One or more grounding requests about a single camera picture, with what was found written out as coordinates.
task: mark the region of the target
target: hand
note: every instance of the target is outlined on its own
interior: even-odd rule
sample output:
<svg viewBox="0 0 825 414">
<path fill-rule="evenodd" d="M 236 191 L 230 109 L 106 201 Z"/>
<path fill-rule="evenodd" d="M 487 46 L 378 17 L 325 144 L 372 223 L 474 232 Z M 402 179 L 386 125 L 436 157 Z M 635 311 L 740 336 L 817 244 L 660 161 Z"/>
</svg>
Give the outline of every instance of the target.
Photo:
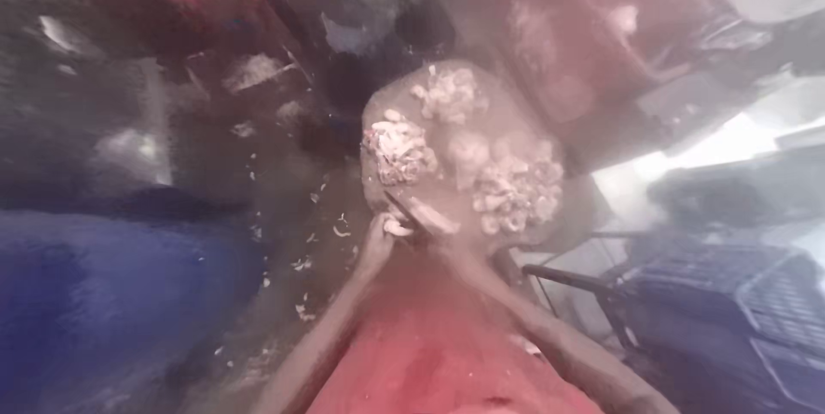
<svg viewBox="0 0 825 414">
<path fill-rule="evenodd" d="M 370 278 L 376 275 L 389 260 L 393 251 L 395 236 L 384 231 L 384 223 L 392 219 L 389 213 L 380 213 L 372 219 L 366 233 L 356 272 L 367 274 Z"/>
</svg>

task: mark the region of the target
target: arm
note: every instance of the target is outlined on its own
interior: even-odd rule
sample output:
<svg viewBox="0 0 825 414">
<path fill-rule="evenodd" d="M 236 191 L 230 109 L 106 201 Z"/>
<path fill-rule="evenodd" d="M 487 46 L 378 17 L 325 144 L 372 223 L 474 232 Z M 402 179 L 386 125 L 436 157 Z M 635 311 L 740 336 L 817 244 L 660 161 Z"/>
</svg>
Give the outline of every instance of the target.
<svg viewBox="0 0 825 414">
<path fill-rule="evenodd" d="M 376 216 L 364 242 L 356 271 L 315 328 L 278 368 L 253 414 L 294 414 L 309 407 L 340 360 L 341 349 L 356 325 L 358 306 L 367 297 L 392 251 L 384 233 L 384 215 Z"/>
<path fill-rule="evenodd" d="M 533 343 L 573 385 L 610 414 L 678 414 L 678 410 L 642 377 L 571 326 L 515 293 L 468 248 L 440 252 L 456 278 L 500 303 Z"/>
</svg>

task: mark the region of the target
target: red cloth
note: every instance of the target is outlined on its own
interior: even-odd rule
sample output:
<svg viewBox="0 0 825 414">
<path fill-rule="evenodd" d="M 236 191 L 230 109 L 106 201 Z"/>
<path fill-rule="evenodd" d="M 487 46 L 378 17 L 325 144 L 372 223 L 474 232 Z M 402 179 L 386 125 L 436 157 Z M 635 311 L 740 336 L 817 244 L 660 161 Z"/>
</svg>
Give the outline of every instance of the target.
<svg viewBox="0 0 825 414">
<path fill-rule="evenodd" d="M 446 273 L 404 269 L 370 301 L 309 414 L 601 413 Z"/>
</svg>

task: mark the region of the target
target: blue cloth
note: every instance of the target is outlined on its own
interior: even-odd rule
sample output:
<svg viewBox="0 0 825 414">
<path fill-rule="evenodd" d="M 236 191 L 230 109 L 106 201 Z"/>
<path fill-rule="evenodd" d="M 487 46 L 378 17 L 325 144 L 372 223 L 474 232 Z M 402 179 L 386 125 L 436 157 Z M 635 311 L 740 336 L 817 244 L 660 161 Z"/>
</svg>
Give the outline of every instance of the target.
<svg viewBox="0 0 825 414">
<path fill-rule="evenodd" d="M 59 412 L 163 375 L 231 323 L 262 271 L 225 228 L 0 212 L 3 411 Z"/>
</svg>

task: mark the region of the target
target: person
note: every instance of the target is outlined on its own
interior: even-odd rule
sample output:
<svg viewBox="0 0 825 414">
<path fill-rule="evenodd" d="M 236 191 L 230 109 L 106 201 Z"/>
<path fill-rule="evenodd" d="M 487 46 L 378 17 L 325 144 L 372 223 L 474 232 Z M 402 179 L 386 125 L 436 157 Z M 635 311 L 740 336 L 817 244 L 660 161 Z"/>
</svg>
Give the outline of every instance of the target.
<svg viewBox="0 0 825 414">
<path fill-rule="evenodd" d="M 600 345 L 511 290 L 480 260 L 479 242 L 421 255 L 394 245 L 387 216 L 370 224 L 352 277 L 254 414 L 677 413 Z"/>
</svg>

